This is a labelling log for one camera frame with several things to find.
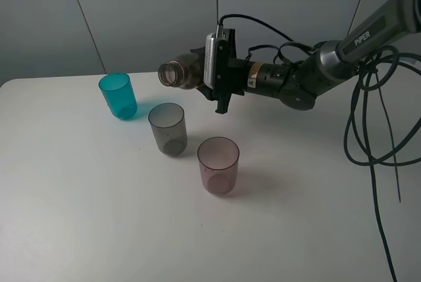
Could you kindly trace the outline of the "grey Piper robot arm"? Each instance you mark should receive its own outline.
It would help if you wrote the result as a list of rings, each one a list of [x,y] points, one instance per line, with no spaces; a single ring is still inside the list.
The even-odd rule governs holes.
[[[285,45],[303,50],[306,60],[291,62],[278,53],[282,63],[268,64],[238,59],[235,31],[219,22],[205,46],[193,50],[201,63],[198,90],[218,103],[219,114],[227,113],[233,94],[244,93],[279,99],[295,110],[310,110],[317,97],[362,75],[371,65],[371,57],[391,51],[396,58],[392,43],[418,33],[420,0],[388,0],[341,41],[309,47],[289,39]]]

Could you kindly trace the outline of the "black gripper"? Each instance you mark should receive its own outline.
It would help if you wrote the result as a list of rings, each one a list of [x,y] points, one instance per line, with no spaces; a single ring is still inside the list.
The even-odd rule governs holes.
[[[204,56],[206,47],[191,50],[192,54]],[[244,96],[246,88],[247,61],[238,59],[236,55],[235,29],[223,29],[222,39],[216,44],[214,94],[213,90],[205,85],[197,90],[208,101],[217,101],[216,113],[225,114],[232,95]]]

